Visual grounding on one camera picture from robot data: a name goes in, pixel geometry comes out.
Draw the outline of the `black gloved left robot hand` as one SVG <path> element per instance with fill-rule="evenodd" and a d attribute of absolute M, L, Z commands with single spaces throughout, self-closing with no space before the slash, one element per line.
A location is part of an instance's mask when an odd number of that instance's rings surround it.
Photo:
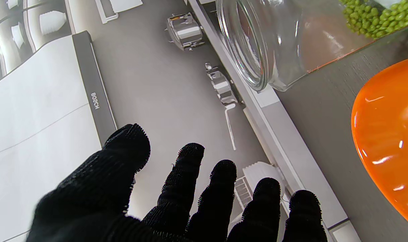
<path fill-rule="evenodd" d="M 149 160 L 150 143 L 138 124 L 113 133 L 101 150 L 38 202 L 27 242 L 276 242 L 281 186 L 261 179 L 241 222 L 228 229 L 236 165 L 219 161 L 190 216 L 205 149 L 186 144 L 178 153 L 157 205 L 144 219 L 127 216 L 134 175 Z"/>

